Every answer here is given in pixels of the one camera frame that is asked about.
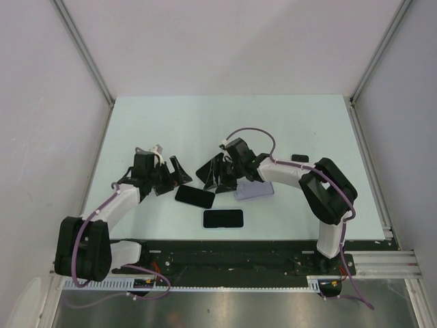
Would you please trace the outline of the purple phone case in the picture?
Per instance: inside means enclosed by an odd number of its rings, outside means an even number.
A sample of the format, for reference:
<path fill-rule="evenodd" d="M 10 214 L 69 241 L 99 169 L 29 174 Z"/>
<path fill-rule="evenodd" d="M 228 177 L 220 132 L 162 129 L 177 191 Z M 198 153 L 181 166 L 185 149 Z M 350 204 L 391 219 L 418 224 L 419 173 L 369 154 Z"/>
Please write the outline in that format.
<path fill-rule="evenodd" d="M 234 191 L 234 197 L 238 202 L 258 200 L 274 195 L 274 187 L 271 182 L 243 181 Z"/>

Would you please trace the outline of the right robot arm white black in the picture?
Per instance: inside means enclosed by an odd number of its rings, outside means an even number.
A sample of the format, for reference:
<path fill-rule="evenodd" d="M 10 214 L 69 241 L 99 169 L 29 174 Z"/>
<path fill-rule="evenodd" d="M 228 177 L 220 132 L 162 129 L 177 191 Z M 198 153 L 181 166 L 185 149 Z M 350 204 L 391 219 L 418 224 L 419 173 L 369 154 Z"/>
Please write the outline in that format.
<path fill-rule="evenodd" d="M 196 176 L 205 190 L 214 189 L 217 193 L 235 191 L 243 178 L 300 189 L 320 220 L 315 267 L 323 274 L 331 274 L 339 267 L 346 222 L 356 214 L 354 201 L 358 192 L 331 159 L 323 158 L 312 165 L 281 161 L 271 154 L 254 153 L 243 139 L 237 138 L 222 144 L 221 151 L 202 165 Z"/>

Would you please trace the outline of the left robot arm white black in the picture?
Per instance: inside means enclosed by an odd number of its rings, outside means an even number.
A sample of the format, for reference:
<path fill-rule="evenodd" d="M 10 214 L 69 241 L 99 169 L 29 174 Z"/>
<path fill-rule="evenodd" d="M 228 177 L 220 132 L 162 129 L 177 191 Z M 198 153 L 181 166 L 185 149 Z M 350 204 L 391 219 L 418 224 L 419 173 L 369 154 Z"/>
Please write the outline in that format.
<path fill-rule="evenodd" d="M 96 209 L 81 217 L 66 217 L 59 229 L 55 254 L 55 272 L 71 277 L 74 285 L 84 288 L 90 282 L 101 282 L 113 270 L 128 265 L 143 273 L 151 257 L 135 241 L 112 242 L 110 232 L 133 208 L 151 193 L 162 195 L 180 185 L 192 182 L 175 156 L 171 172 L 160 148 L 136 148 L 133 164 L 111 188 L 112 194 Z"/>

